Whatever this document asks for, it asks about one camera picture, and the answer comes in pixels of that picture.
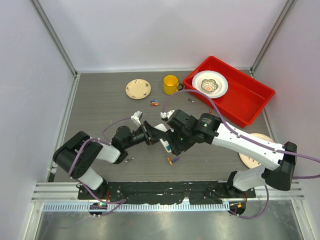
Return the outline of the orange battery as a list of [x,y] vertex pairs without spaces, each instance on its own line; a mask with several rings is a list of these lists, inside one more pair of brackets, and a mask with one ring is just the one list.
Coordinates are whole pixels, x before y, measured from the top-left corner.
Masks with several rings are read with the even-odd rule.
[[172,162],[172,160],[171,160],[170,157],[167,157],[167,161],[169,162],[169,164],[170,164],[171,166],[173,165],[173,162]]

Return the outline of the yellow mug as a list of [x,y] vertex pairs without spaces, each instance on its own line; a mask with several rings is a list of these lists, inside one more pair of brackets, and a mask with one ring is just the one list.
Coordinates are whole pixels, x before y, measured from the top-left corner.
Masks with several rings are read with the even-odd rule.
[[175,75],[167,75],[163,78],[163,92],[166,95],[173,95],[178,91],[184,89],[184,84],[179,82],[179,79]]

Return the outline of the white plate in bin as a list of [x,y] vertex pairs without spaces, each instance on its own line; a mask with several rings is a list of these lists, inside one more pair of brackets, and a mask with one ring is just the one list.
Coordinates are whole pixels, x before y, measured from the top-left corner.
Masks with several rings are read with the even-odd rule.
[[192,86],[211,99],[222,97],[227,93],[229,87],[227,79],[212,70],[198,72],[192,79]]

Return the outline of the pink rimmed plate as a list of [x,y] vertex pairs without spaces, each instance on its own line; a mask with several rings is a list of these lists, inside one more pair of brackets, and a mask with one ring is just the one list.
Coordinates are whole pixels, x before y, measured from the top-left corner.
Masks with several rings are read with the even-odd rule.
[[[261,134],[261,133],[251,133],[250,135],[257,137],[261,140],[267,141],[267,142],[271,142],[271,143],[275,143],[275,141],[273,139],[271,139],[270,137],[268,137],[267,135]],[[261,164],[256,161],[255,159],[252,159],[246,155],[243,155],[241,153],[239,153],[239,157],[241,159],[241,161],[249,168],[249,169],[253,169],[255,167],[259,167]]]

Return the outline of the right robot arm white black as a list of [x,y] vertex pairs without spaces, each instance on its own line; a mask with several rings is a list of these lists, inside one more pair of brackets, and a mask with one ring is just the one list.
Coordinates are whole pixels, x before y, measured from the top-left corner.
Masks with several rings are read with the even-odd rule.
[[233,198],[255,187],[268,185],[279,191],[289,191],[296,166],[297,145],[284,145],[259,139],[241,131],[210,113],[199,118],[182,110],[162,112],[161,119],[170,129],[165,139],[171,152],[178,156],[194,144],[206,143],[233,150],[259,162],[259,166],[245,171],[233,171],[225,186],[226,193]]

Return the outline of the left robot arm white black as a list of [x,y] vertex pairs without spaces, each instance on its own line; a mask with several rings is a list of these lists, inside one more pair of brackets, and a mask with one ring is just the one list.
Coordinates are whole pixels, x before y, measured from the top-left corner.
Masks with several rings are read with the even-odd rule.
[[164,143],[167,128],[164,124],[151,126],[147,121],[141,123],[136,130],[128,126],[117,128],[110,143],[90,137],[84,131],[79,131],[53,154],[52,160],[62,168],[68,176],[82,184],[80,190],[93,198],[100,200],[107,196],[108,182],[92,167],[95,160],[111,164],[120,164],[127,156],[127,149],[140,143],[153,145]]

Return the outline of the small patterned bowl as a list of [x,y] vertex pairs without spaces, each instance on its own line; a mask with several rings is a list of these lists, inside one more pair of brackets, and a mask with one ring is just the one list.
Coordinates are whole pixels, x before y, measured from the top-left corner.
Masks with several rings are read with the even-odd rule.
[[214,79],[203,79],[201,81],[201,88],[205,90],[206,92],[214,92],[219,88],[219,85],[216,83]]

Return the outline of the cream floral plate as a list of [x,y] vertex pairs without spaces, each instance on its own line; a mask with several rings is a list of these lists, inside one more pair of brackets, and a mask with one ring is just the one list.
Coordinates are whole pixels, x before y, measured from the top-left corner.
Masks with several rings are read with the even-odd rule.
[[151,84],[144,79],[134,79],[125,87],[125,93],[134,100],[146,98],[151,93]]

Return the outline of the white remote control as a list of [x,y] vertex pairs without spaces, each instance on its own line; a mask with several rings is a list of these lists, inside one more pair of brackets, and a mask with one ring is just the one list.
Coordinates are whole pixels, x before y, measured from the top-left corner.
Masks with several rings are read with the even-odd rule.
[[[163,123],[160,123],[160,124],[156,125],[155,128],[156,128],[157,130],[160,130],[160,131],[164,132],[164,133],[167,131],[167,128],[165,127],[165,125],[164,125]],[[171,153],[171,152],[172,152],[172,149],[171,149],[171,152],[168,152],[168,151],[166,150],[166,146],[170,146],[170,144],[169,144],[169,142],[165,139],[164,136],[163,136],[159,141],[161,142],[162,146],[164,147],[164,149],[165,149],[165,151],[166,151],[167,153]]]

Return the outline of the red plastic bin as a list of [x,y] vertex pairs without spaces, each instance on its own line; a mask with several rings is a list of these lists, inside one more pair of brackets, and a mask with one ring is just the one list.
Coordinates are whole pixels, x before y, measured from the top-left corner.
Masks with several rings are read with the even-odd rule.
[[251,125],[275,95],[272,88],[214,56],[205,59],[183,80],[186,89],[195,89],[192,85],[193,78],[202,71],[218,72],[226,78],[226,93],[212,100],[224,117],[241,128]]

